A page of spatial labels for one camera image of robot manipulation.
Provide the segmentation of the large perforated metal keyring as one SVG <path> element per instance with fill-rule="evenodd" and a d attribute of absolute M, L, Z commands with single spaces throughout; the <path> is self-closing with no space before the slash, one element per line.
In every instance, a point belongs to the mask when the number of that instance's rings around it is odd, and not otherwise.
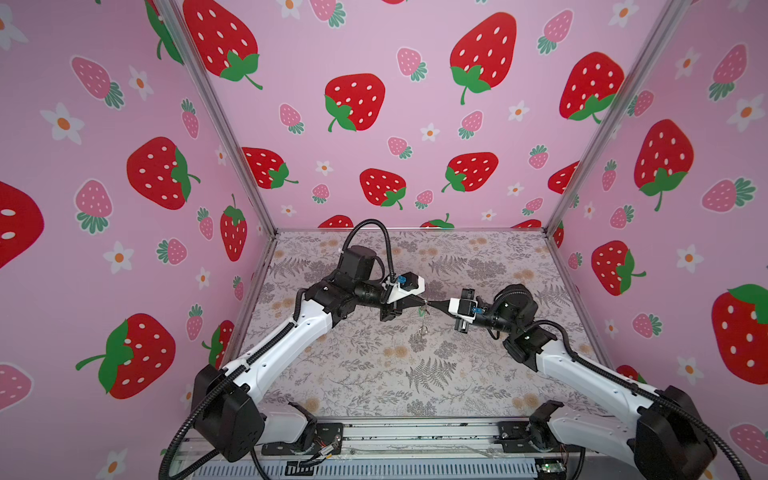
<path fill-rule="evenodd" d="M 429 311 L 428 311 L 428 314 L 423 317 L 419 315 L 419 318 L 421 319 L 421 324 L 420 324 L 418 333 L 421 338 L 423 338 L 429 331 L 428 326 L 426 324 L 426 321 L 429 315 L 430 315 Z"/>

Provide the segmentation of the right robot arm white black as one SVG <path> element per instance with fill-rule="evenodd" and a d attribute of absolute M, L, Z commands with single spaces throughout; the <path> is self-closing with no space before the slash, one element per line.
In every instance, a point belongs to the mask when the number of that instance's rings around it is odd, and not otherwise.
<path fill-rule="evenodd" d="M 714 460 L 714 441 L 685 392 L 655 389 L 581 356 L 560 324 L 536 319 L 538 305 L 524 285 L 507 286 L 490 303 L 465 289 L 429 305 L 453 317 L 460 332 L 474 326 L 506 334 L 502 345 L 513 360 L 607 411 L 602 417 L 560 401 L 543 403 L 529 417 L 527 436 L 537 450 L 581 447 L 623 461 L 646 479 L 699 479 Z"/>

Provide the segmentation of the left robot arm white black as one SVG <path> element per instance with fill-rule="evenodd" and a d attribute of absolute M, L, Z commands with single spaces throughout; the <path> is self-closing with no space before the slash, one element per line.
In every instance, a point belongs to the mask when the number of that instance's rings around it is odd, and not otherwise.
<path fill-rule="evenodd" d="M 312 444 L 315 417 L 288 403 L 272 410 L 259 403 L 274 381 L 321 336 L 359 307 L 374 308 L 383 321 L 403 310 L 424 305 L 426 281 L 406 272 L 373 280 L 378 255 L 360 245 L 345 247 L 337 267 L 322 280 L 298 292 L 293 314 L 259 344 L 217 368 L 207 365 L 193 384 L 191 426 L 216 455 L 234 462 L 265 443 Z"/>

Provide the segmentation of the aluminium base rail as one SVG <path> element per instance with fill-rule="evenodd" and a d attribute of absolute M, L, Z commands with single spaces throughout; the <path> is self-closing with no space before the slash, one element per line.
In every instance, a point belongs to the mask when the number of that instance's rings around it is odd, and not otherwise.
<path fill-rule="evenodd" d="M 326 417 L 318 452 L 259 446 L 235 462 L 216 457 L 195 479 L 575 479 L 586 455 L 574 446 L 538 450 L 524 417 Z"/>

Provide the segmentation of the aluminium corner post left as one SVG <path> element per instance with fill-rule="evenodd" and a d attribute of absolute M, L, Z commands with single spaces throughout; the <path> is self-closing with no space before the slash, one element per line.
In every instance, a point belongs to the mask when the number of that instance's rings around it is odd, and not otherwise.
<path fill-rule="evenodd" d="M 237 142 L 230 122 L 222 108 L 217 94 L 211 84 L 207 70 L 199 57 L 199 53 L 183 20 L 182 10 L 176 1 L 160 0 L 157 6 L 164 16 L 164 21 L 181 54 L 191 79 L 198 90 L 202 102 L 208 112 L 211 122 L 229 156 L 232 167 L 244 188 L 246 195 L 261 221 L 265 234 L 274 239 L 277 230 L 259 194 L 256 180 L 247 164 L 244 154 Z"/>

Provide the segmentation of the aluminium corner post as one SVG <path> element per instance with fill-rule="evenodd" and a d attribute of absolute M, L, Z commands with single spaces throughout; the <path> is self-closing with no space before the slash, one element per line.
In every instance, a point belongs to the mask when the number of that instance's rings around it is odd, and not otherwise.
<path fill-rule="evenodd" d="M 544 228 L 547 240 L 554 238 L 556 227 L 564 220 L 570 205 L 588 179 L 595 163 L 600 159 L 605 148 L 610 143 L 614 128 L 622 122 L 625 111 L 633 99 L 633 95 L 647 80 L 660 55 L 673 38 L 689 6 L 689 1 L 671 0 L 667 1 L 660 11 L 631 69 L 626 74 L 625 81 L 619 89 L 616 99 L 612 102 L 608 113 L 602 119 L 601 125 L 587 145 L 564 196 L 557 204 L 552 217 Z"/>
<path fill-rule="evenodd" d="M 256 180 L 247 164 L 244 154 L 237 142 L 230 122 L 222 108 L 217 94 L 211 84 L 207 70 L 199 57 L 199 53 L 183 20 L 182 10 L 176 1 L 160 0 L 157 6 L 164 16 L 164 21 L 181 54 L 191 79 L 198 90 L 202 102 L 208 112 L 211 122 L 229 156 L 232 167 L 244 188 L 246 195 L 261 221 L 265 234 L 274 239 L 277 230 L 259 194 Z"/>

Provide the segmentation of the aluminium corner post right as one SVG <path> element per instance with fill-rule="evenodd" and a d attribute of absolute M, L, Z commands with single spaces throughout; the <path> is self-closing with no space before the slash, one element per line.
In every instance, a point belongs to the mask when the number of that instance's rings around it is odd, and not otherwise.
<path fill-rule="evenodd" d="M 595 163 L 600 159 L 605 148 L 610 143 L 614 128 L 622 122 L 625 111 L 633 99 L 633 95 L 647 80 L 660 55 L 673 38 L 689 6 L 689 1 L 671 0 L 667 1 L 660 11 L 631 69 L 626 74 L 625 81 L 619 89 L 616 99 L 612 102 L 608 113 L 602 119 L 601 125 L 587 145 L 564 196 L 557 204 L 552 217 L 544 228 L 547 240 L 554 238 L 556 227 L 564 220 L 570 205 L 588 179 Z"/>

